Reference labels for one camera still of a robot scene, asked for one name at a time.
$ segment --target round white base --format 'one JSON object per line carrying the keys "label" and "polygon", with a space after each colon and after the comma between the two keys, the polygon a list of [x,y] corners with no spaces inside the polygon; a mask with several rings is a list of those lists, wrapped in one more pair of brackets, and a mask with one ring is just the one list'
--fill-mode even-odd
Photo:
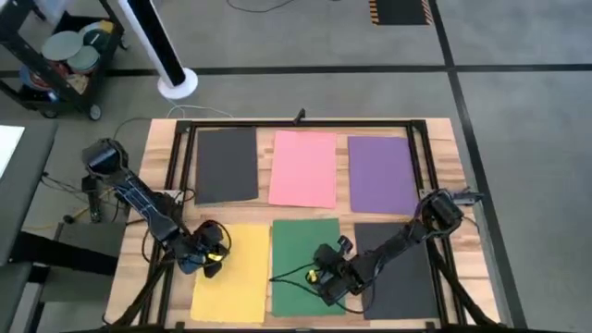
{"label": "round white base", "polygon": [[166,99],[181,99],[191,95],[197,89],[199,80],[197,74],[188,68],[183,69],[185,73],[185,81],[177,87],[169,87],[162,79],[158,79],[158,91]]}

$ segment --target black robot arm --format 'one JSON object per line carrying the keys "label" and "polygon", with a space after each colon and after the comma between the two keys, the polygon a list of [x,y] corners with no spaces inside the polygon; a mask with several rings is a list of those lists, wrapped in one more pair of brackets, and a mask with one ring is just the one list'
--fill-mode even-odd
{"label": "black robot arm", "polygon": [[448,235],[460,226],[463,212],[447,191],[438,190],[418,204],[415,217],[405,227],[372,251],[358,253],[346,260],[352,243],[341,236],[337,252],[322,244],[314,253],[314,264],[306,280],[327,305],[333,305],[346,293],[357,295],[372,285],[382,268],[410,247],[427,239]]}
{"label": "black robot arm", "polygon": [[128,154],[119,142],[102,139],[82,152],[89,174],[112,186],[147,222],[165,253],[172,253],[179,268],[191,274],[203,267],[210,278],[220,268],[228,249],[220,242],[222,229],[206,221],[192,234],[181,220],[182,204],[166,193],[154,192],[128,169]]}

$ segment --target gray floor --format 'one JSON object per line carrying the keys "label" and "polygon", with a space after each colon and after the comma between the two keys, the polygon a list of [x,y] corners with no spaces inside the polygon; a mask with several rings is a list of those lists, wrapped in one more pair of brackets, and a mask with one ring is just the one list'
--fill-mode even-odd
{"label": "gray floor", "polygon": [[[276,1],[235,2],[265,6]],[[219,0],[161,3],[168,33],[190,67],[442,63],[432,26],[375,27],[364,0],[297,0],[264,15],[237,12]],[[592,62],[587,38],[592,22],[586,19],[592,8],[584,0],[447,0],[439,6],[457,63]],[[73,2],[71,11],[96,15],[97,7]],[[30,18],[22,32],[41,43],[43,24]],[[129,41],[132,49],[119,52],[114,66],[151,68],[131,34]],[[0,60],[10,58],[0,51]],[[0,64],[1,69],[18,68],[14,61]],[[592,73],[462,74],[461,81],[529,326],[592,331],[587,318],[592,269],[586,260],[592,225],[585,210],[592,199],[587,186],[592,153],[586,142]],[[111,136],[127,118],[164,117],[171,105],[158,97],[155,83],[151,77],[109,79],[99,101],[105,113],[100,122],[76,114],[60,117],[47,171],[78,184],[84,174],[78,158],[82,148]],[[309,117],[450,117],[472,177],[446,74],[202,76],[198,92],[183,102],[235,117],[292,117],[302,107]],[[40,118],[4,95],[0,105],[0,120]],[[207,110],[187,112],[219,117]],[[126,129],[118,138],[137,168],[148,124],[137,121]],[[56,223],[82,205],[66,193],[40,187],[26,226]],[[49,236],[54,231],[36,232]],[[28,290],[25,299],[33,294]],[[89,298],[49,306],[40,331],[99,326],[105,299]]]}

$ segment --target white paper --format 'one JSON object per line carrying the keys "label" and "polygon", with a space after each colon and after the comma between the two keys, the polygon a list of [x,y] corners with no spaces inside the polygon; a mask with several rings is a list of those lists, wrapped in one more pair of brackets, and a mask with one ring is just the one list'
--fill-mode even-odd
{"label": "white paper", "polygon": [[0,125],[0,178],[19,144],[23,131],[25,131],[23,127]]}

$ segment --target black paper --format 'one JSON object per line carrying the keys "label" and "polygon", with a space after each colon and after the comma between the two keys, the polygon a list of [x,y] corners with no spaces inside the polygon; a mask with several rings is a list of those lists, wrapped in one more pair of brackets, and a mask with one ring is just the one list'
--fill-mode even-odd
{"label": "black paper", "polygon": [[[401,223],[357,223],[354,226],[357,252],[373,250],[395,235]],[[365,319],[437,318],[427,248],[424,244],[408,249],[392,259],[376,278],[375,299],[364,313]],[[363,304],[372,298],[372,286],[362,294]]]}
{"label": "black paper", "polygon": [[255,129],[197,132],[197,204],[255,199],[257,179]]}

